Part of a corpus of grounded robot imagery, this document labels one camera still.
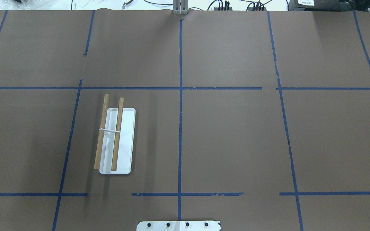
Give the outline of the white rack bracket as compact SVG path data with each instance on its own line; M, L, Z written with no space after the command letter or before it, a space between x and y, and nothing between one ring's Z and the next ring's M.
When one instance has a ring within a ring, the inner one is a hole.
M99 136L98 136L98 140L99 142L102 142L102 140L104 138L106 139L109 139L109 140L115 140L115 134L113 133L116 133L116 134L119 134L120 131L115 131L115 130L108 130L108 129L104 129L104 128L99 128Z

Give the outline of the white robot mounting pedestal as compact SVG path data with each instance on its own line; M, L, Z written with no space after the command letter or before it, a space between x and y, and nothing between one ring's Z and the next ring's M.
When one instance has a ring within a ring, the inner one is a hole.
M137 231L220 231L220 221L143 221Z

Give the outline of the inner wooden rack bar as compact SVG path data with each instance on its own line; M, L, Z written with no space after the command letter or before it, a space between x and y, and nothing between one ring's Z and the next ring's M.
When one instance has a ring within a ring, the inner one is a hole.
M122 126L122 114L123 114L123 106L124 106L124 98L119 98L119 106L118 106L118 113L117 113L117 120L116 120L116 133L114 138L114 147L113 147L113 155L112 155L112 164L111 170L116 171L118 157L119 157L119 140L120 140L120 132Z

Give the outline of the black electronics box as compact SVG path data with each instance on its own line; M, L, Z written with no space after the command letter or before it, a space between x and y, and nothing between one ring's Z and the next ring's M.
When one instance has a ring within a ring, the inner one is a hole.
M366 11L370 7L370 2L367 3L364 0L290 0L288 11Z

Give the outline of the white towel rack base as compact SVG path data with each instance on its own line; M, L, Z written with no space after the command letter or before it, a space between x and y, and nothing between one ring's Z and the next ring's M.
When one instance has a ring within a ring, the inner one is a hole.
M118 108L107 110L105 129L115 130ZM119 154L116 171L111 170L114 140L104 138L100 161L100 174L129 174L132 169L133 143L135 136L136 110L124 108L119 140Z

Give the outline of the black power strip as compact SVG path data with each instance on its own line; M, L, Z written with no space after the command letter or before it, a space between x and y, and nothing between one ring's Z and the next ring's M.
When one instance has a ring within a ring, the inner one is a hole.
M230 2L227 0L215 0L215 2L218 2L218 6L213 6L213 3L211 6L213 7L214 11L231 11L232 8L230 7Z
M265 5L267 3L268 2L263 3L260 0L249 2L248 6L246 7L246 11L265 11Z

